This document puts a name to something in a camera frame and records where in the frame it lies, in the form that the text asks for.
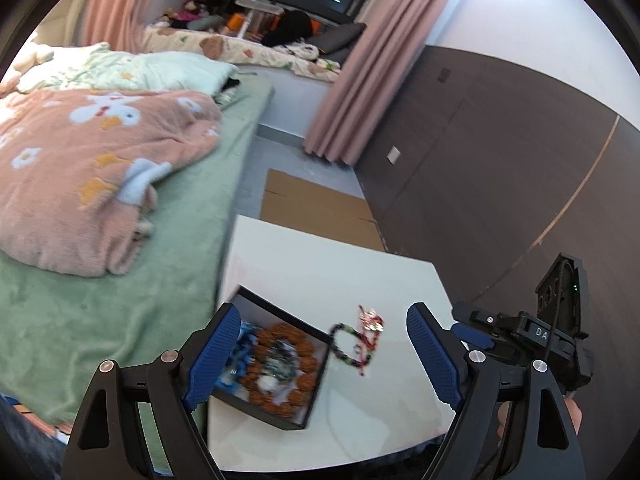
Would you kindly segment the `dark wall switch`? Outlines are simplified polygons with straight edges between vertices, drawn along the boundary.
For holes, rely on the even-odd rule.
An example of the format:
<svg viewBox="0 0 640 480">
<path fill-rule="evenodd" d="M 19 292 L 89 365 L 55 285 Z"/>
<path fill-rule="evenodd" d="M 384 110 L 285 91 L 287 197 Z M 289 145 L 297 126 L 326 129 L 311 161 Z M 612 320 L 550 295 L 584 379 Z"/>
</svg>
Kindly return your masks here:
<svg viewBox="0 0 640 480">
<path fill-rule="evenodd" d="M 450 76 L 450 74 L 451 74 L 451 70 L 448 70 L 448 68 L 443 68 L 440 71 L 440 73 L 439 73 L 439 75 L 437 77 L 437 80 L 439 82 L 446 82 L 448 77 Z"/>
</svg>

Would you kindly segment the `right pink curtain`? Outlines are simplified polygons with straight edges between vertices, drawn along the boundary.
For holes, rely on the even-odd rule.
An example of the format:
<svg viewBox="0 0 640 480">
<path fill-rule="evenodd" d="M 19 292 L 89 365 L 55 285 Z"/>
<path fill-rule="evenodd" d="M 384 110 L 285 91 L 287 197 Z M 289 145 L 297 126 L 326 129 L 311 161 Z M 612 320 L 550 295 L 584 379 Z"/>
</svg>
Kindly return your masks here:
<svg viewBox="0 0 640 480">
<path fill-rule="evenodd" d="M 352 166 L 449 0 L 386 0 L 306 133 L 306 153 Z"/>
</svg>

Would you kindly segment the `floral window seat cushion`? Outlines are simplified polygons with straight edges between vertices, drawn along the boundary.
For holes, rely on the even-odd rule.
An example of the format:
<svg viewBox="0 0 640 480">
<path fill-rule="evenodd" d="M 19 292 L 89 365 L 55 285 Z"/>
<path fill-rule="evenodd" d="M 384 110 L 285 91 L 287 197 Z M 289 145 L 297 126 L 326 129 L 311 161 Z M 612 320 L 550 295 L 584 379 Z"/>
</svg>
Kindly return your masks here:
<svg viewBox="0 0 640 480">
<path fill-rule="evenodd" d="M 296 76 L 325 82 L 334 82 L 340 76 L 340 64 L 299 56 L 264 47 L 256 42 L 212 32 L 194 32 L 187 29 L 147 27 L 142 38 L 142 51 L 182 51 L 205 55 L 215 61 L 233 65 L 251 65 L 277 70 L 288 70 Z"/>
</svg>

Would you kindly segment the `light green floral duvet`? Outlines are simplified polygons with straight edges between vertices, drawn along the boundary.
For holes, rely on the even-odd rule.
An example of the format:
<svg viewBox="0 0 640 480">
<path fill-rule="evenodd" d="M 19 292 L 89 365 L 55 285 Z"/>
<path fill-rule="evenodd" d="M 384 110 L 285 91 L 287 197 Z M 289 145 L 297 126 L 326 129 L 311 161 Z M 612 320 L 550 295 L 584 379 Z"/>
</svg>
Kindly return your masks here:
<svg viewBox="0 0 640 480">
<path fill-rule="evenodd" d="M 229 63 L 182 51 L 132 54 L 105 42 L 90 47 L 54 47 L 52 58 L 26 70 L 17 91 L 192 90 L 216 96 L 238 69 Z"/>
</svg>

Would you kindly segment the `brown cardboard sheet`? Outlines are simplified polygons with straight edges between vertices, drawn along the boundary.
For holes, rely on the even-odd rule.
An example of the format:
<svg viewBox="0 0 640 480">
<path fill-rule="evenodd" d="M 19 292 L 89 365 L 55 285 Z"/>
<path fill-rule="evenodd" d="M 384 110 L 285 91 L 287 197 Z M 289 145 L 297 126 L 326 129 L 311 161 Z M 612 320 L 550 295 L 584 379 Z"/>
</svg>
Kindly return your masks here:
<svg viewBox="0 0 640 480">
<path fill-rule="evenodd" d="M 368 203 L 357 196 L 270 169 L 260 218 L 277 226 L 385 252 Z"/>
</svg>

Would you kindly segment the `black bag on seat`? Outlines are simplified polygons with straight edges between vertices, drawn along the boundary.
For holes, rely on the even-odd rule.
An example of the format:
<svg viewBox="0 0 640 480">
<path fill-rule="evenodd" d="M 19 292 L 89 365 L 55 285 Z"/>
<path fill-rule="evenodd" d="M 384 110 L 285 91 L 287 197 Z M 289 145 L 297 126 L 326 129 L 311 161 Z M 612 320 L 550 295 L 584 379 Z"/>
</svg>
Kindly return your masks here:
<svg viewBox="0 0 640 480">
<path fill-rule="evenodd" d="M 312 21 L 308 14 L 299 10 L 286 10 L 280 16 L 273 30 L 262 37 L 260 43 L 265 47 L 286 46 L 307 40 L 314 36 Z"/>
</svg>

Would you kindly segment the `green bed sheet mattress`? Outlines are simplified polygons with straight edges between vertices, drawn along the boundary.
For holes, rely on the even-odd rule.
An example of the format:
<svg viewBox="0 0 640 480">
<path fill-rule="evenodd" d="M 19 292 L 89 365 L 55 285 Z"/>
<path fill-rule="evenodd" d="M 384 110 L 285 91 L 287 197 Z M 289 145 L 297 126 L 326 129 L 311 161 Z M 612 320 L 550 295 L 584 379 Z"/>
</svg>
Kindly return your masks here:
<svg viewBox="0 0 640 480">
<path fill-rule="evenodd" d="M 274 93 L 264 76 L 239 80 L 218 148 L 160 182 L 154 233 L 127 274 L 80 278 L 1 258 L 1 391 L 49 424 L 75 418 L 103 360 L 150 362 L 212 315 L 241 174 Z"/>
</svg>

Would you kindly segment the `black open jewelry box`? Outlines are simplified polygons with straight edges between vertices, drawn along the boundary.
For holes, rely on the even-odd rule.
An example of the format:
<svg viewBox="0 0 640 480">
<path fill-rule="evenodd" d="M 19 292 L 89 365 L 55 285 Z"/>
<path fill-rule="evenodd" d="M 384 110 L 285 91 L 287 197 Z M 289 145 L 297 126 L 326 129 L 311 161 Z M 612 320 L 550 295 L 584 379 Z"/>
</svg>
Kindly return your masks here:
<svg viewBox="0 0 640 480">
<path fill-rule="evenodd" d="M 213 396 L 281 430 L 305 429 L 332 338 L 242 285 L 235 289 L 230 304 L 240 312 L 241 328 Z M 256 385 L 258 376 L 265 374 L 286 381 L 274 396 Z"/>
</svg>

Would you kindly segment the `grey pillow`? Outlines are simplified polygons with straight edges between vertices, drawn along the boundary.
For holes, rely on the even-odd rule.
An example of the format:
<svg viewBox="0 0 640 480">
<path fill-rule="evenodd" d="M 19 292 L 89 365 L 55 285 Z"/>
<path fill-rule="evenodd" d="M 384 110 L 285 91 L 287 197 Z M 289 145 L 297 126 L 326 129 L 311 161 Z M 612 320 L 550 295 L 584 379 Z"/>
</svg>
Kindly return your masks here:
<svg viewBox="0 0 640 480">
<path fill-rule="evenodd" d="M 363 23 L 343 24 L 307 39 L 306 43 L 318 49 L 319 58 L 343 65 L 366 28 Z"/>
</svg>

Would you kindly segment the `pink floral fleece blanket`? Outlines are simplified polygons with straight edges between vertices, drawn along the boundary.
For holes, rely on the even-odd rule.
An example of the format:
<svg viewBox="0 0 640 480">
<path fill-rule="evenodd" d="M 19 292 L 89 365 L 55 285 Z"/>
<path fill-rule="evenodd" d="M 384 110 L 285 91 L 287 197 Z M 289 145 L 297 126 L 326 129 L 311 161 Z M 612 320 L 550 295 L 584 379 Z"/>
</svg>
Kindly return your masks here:
<svg viewBox="0 0 640 480">
<path fill-rule="evenodd" d="M 221 110 L 196 91 L 38 90 L 1 101 L 1 250 L 95 278 L 129 271 L 154 185 L 208 156 Z"/>
</svg>

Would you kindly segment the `white tissue cloth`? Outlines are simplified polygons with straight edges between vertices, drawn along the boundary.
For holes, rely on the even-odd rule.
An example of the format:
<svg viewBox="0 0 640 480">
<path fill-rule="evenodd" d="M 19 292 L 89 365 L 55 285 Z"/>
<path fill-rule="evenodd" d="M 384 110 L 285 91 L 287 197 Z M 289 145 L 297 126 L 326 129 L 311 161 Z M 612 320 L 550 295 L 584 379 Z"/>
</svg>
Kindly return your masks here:
<svg viewBox="0 0 640 480">
<path fill-rule="evenodd" d="M 277 376 L 265 374 L 258 376 L 256 385 L 262 393 L 274 396 L 283 389 L 283 387 L 286 385 L 286 381 L 281 380 Z"/>
</svg>

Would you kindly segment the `stuffed toys pile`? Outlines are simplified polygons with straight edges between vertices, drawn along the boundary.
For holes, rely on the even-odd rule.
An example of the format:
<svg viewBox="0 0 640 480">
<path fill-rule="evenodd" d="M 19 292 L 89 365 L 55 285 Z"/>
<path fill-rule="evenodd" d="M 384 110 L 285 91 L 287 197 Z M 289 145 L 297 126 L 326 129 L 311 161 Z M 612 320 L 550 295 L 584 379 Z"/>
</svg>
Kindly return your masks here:
<svg viewBox="0 0 640 480">
<path fill-rule="evenodd" d="M 186 0 L 178 10 L 168 9 L 158 18 L 154 26 L 160 28 L 187 29 L 196 32 L 220 29 L 224 18 L 211 14 L 205 3 L 198 0 Z"/>
</svg>

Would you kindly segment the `white wall socket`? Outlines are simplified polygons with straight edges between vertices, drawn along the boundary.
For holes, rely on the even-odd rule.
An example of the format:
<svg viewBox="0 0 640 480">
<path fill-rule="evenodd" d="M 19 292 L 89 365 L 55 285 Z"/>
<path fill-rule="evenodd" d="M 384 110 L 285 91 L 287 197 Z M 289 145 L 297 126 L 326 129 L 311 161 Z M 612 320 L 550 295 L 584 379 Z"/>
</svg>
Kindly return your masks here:
<svg viewBox="0 0 640 480">
<path fill-rule="evenodd" d="M 400 156 L 400 151 L 398 150 L 398 148 L 396 148 L 396 146 L 392 146 L 386 158 L 392 165 L 395 165 L 396 162 L 398 161 L 399 156 Z"/>
</svg>

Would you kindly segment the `cream padded headboard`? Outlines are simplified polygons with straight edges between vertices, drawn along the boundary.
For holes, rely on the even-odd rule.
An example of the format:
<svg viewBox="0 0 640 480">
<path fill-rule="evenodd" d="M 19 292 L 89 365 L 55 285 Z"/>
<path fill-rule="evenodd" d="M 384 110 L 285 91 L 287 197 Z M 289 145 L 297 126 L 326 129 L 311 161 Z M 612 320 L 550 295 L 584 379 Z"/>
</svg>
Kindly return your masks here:
<svg viewBox="0 0 640 480">
<path fill-rule="evenodd" d="M 32 41 L 50 47 L 73 46 L 87 1 L 60 0 L 36 27 Z"/>
</svg>

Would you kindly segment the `left pink curtain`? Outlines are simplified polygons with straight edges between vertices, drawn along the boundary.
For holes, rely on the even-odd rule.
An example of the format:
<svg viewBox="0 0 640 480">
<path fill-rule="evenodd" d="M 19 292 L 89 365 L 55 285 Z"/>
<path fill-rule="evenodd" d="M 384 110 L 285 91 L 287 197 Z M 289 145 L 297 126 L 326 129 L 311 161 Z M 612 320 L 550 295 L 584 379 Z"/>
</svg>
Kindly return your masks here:
<svg viewBox="0 0 640 480">
<path fill-rule="evenodd" d="M 112 50 L 137 53 L 151 0 L 89 0 L 80 44 L 106 42 Z"/>
</svg>

